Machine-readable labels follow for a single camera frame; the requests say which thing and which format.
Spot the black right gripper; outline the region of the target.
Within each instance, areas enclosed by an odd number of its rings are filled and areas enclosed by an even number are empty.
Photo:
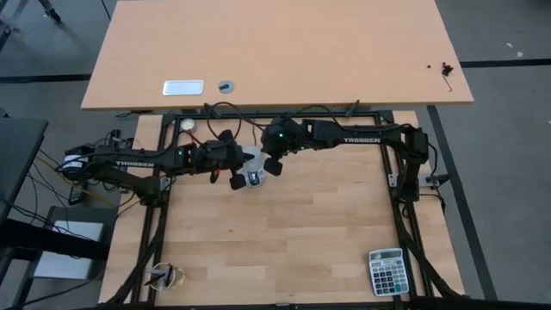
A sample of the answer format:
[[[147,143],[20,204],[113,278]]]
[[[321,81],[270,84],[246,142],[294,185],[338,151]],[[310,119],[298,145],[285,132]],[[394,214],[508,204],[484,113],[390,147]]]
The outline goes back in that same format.
[[[302,133],[299,123],[289,118],[274,118],[261,136],[262,158],[281,158],[298,145]]]

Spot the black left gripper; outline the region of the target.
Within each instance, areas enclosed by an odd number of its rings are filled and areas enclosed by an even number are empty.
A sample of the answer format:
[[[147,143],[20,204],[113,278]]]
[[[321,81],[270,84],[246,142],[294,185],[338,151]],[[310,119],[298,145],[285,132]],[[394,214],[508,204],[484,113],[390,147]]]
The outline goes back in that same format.
[[[198,147],[198,165],[202,168],[237,169],[254,158],[254,148],[243,150],[235,141],[208,140]]]

